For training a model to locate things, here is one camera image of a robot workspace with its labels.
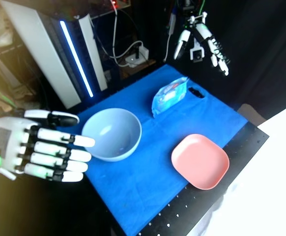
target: power plug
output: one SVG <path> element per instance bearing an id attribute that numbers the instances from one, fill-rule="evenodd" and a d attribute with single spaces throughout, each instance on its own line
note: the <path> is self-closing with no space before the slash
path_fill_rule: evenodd
<path id="1" fill-rule="evenodd" d="M 134 68 L 137 65 L 145 63 L 148 61 L 148 49 L 144 46 L 139 46 L 139 55 L 135 53 L 126 57 L 125 61 L 129 64 L 129 67 Z"/>

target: dark background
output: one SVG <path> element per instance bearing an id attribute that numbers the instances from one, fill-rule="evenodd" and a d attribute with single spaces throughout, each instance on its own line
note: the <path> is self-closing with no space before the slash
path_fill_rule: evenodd
<path id="1" fill-rule="evenodd" d="M 132 0 L 132 8 L 127 9 L 159 65 L 166 51 L 171 5 L 169 0 Z M 206 0 L 204 11 L 209 29 L 231 60 L 229 76 L 212 68 L 209 57 L 197 64 L 190 62 L 188 53 L 172 60 L 181 33 L 179 18 L 168 64 L 235 109 L 249 103 L 270 118 L 286 108 L 286 0 Z M 100 20 L 103 32 L 108 31 L 105 22 L 112 26 L 113 18 L 111 14 Z M 104 43 L 109 47 L 111 42 Z M 27 176 L 11 182 L 0 175 L 0 235 L 96 236 L 107 235 L 110 225 L 86 178 L 60 184 Z"/>

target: blue bowl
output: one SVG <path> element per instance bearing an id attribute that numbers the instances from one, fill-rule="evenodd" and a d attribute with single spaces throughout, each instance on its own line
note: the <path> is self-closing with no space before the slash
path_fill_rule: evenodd
<path id="1" fill-rule="evenodd" d="M 138 147 L 142 126 L 133 113 L 110 108 L 89 118 L 82 135 L 95 139 L 95 146 L 86 148 L 94 157 L 104 161 L 120 161 Z"/>

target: blue plastic package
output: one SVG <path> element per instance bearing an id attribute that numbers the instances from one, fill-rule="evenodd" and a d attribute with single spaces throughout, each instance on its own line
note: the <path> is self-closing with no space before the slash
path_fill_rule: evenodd
<path id="1" fill-rule="evenodd" d="M 164 112 L 177 102 L 181 101 L 187 92 L 187 77 L 181 77 L 162 87 L 153 98 L 153 116 Z"/>

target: square pink plate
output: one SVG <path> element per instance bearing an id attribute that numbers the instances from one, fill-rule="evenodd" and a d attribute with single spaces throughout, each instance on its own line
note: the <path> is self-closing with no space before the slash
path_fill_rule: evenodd
<path id="1" fill-rule="evenodd" d="M 226 152 L 201 134 L 184 138 L 172 151 L 174 168 L 194 187 L 214 188 L 229 168 Z"/>

